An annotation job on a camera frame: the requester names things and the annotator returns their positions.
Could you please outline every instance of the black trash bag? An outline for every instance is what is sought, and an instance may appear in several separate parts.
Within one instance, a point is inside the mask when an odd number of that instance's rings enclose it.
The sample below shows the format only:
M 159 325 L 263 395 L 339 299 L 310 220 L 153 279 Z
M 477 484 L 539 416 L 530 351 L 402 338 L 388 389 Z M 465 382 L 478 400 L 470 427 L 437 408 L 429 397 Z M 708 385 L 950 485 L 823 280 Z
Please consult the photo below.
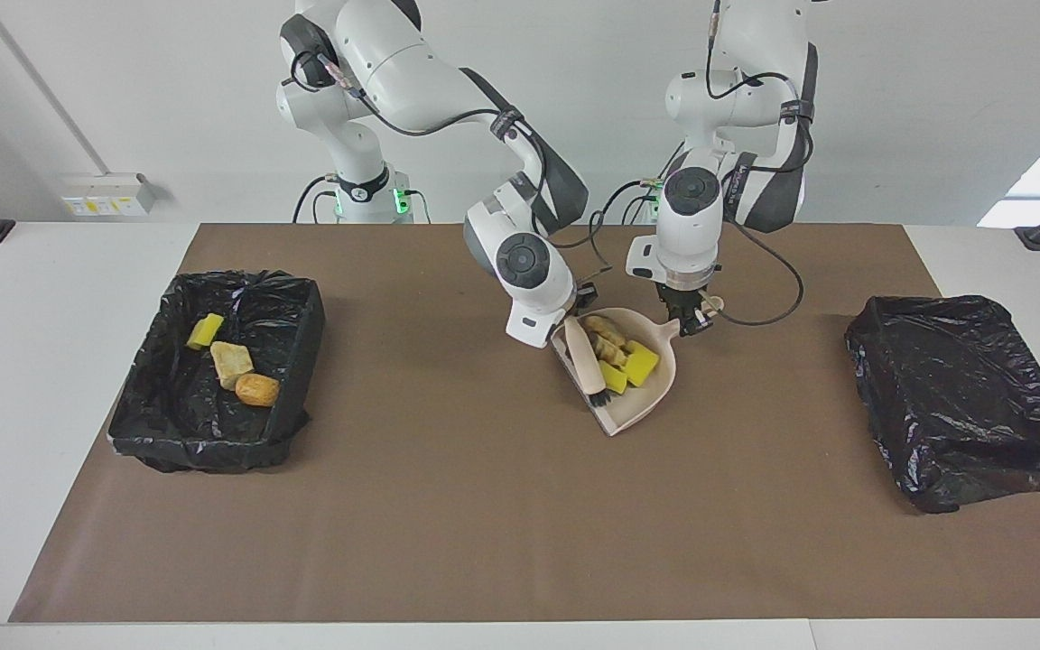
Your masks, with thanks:
M 1040 366 L 1002 305 L 874 297 L 844 341 L 874 440 L 917 510 L 1040 491 Z
M 280 380 L 275 407 L 248 407 L 219 387 L 210 350 L 186 347 L 208 313 L 215 340 L 246 345 L 257 373 Z M 312 280 L 283 271 L 175 277 L 162 293 L 107 430 L 116 452 L 161 472 L 236 473 L 286 461 L 307 422 L 303 410 L 323 332 Z

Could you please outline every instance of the yellow block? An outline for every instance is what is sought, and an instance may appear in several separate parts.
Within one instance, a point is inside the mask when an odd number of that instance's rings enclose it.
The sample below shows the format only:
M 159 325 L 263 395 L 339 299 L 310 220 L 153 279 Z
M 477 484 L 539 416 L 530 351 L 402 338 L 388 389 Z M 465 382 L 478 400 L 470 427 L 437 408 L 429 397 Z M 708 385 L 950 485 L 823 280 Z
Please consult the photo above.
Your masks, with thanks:
M 624 349 L 628 350 L 628 361 L 624 364 L 624 374 L 627 374 L 628 383 L 633 387 L 644 386 L 648 374 L 656 369 L 657 363 L 660 363 L 660 356 L 636 341 L 628 341 Z
M 609 362 L 598 361 L 598 363 L 599 373 L 604 375 L 604 386 L 616 394 L 624 394 L 625 388 L 628 388 L 628 375 L 621 373 Z
M 187 346 L 190 349 L 200 350 L 211 345 L 215 340 L 215 333 L 223 328 L 223 316 L 218 313 L 208 313 L 205 318 L 194 322 L 194 329 L 190 331 L 187 338 Z

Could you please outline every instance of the brush handle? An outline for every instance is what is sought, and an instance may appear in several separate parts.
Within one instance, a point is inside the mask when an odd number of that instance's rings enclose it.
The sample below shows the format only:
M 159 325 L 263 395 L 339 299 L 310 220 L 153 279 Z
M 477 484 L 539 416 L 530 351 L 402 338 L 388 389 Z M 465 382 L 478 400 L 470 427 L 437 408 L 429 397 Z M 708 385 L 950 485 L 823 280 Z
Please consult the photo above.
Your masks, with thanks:
M 599 363 L 577 317 L 565 318 L 565 342 L 569 345 L 572 365 L 577 369 L 577 381 L 584 394 L 594 395 L 604 392 L 604 375 L 599 372 Z

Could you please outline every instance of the brush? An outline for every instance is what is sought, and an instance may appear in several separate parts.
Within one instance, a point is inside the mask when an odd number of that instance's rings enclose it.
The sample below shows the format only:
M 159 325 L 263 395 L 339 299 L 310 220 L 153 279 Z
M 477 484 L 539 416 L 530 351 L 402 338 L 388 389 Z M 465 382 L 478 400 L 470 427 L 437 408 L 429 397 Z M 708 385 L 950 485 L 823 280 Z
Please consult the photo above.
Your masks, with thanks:
M 577 370 L 580 391 L 589 396 L 589 404 L 593 408 L 605 407 L 613 396 L 604 386 L 604 375 L 599 370 L 599 362 L 589 342 L 589 334 L 586 334 L 575 316 L 565 318 L 565 342 L 569 346 L 572 365 Z

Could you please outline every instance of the white table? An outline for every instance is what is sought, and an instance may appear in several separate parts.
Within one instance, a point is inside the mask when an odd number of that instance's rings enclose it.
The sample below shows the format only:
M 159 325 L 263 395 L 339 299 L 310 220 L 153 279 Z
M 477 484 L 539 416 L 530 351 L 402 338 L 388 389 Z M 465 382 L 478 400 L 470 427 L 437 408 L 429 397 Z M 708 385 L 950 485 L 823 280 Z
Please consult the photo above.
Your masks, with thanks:
M 1040 647 L 1021 620 L 4 625 L 194 232 L 21 223 L 0 246 L 0 647 Z M 1040 361 L 1040 255 L 1008 231 L 908 233 L 944 295 L 1007 305 Z

